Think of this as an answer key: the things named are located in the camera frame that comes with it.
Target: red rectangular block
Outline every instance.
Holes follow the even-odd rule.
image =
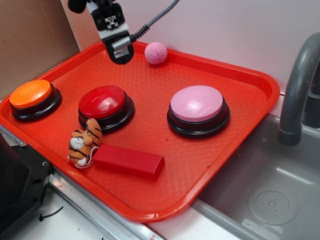
[[[161,155],[102,144],[92,158],[100,168],[156,180],[165,166]]]

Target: plastic tray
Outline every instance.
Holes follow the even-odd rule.
[[[9,97],[0,103],[0,124],[117,213],[144,223],[188,207],[280,95],[277,82],[264,73],[173,50],[164,64],[151,65],[145,59],[145,47],[135,43],[132,61],[116,65],[102,43],[97,43],[38,77],[52,82],[63,97],[60,107],[40,120],[17,121],[11,115]],[[136,109],[131,122],[105,135],[103,142],[164,156],[165,166],[156,181],[94,164],[78,169],[67,161],[71,132],[81,129],[78,103],[88,91],[103,85],[122,88]],[[218,89],[230,108],[229,125],[216,136],[186,139],[168,126],[172,96],[192,85]]]

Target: knitted ball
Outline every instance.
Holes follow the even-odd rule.
[[[167,48],[160,42],[153,42],[144,50],[146,60],[151,64],[162,64],[168,56]]]

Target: stuffed tiger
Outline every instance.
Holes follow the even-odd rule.
[[[86,122],[86,130],[75,130],[69,142],[68,159],[78,168],[86,168],[92,162],[92,154],[102,144],[103,133],[99,123],[90,118]]]

